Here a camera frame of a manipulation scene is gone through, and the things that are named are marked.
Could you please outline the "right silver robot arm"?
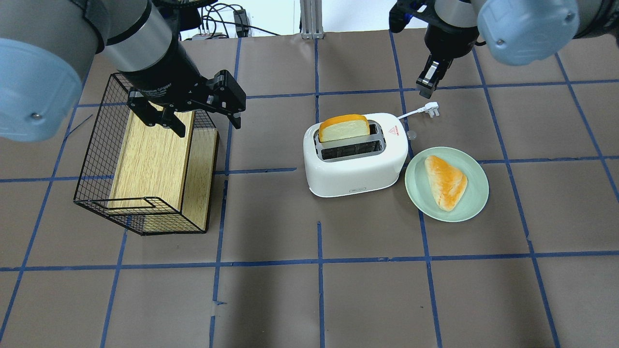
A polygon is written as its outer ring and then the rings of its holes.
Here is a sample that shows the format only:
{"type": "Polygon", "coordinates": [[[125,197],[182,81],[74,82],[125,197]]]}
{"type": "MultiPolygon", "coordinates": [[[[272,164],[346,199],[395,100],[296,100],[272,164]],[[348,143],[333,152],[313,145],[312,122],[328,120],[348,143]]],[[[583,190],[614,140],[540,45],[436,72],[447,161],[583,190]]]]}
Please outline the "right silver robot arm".
{"type": "Polygon", "coordinates": [[[554,55],[568,42],[618,35],[616,0],[398,0],[389,30],[400,33],[412,18],[427,23],[429,57],[416,80],[430,98],[452,62],[486,45],[496,61],[524,66],[554,55]]]}

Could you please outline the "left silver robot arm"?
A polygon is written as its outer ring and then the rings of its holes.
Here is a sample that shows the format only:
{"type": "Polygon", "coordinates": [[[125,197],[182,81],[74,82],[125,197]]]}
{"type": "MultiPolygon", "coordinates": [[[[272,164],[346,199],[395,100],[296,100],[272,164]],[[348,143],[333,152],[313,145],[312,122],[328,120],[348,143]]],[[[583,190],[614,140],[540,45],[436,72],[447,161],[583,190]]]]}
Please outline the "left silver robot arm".
{"type": "Polygon", "coordinates": [[[177,112],[204,110],[241,127],[246,93],[227,70],[207,79],[181,46],[180,11],[210,0],[3,0],[0,5],[1,136],[53,137],[79,101],[95,55],[132,88],[127,106],[148,127],[184,137],[177,112]]]}

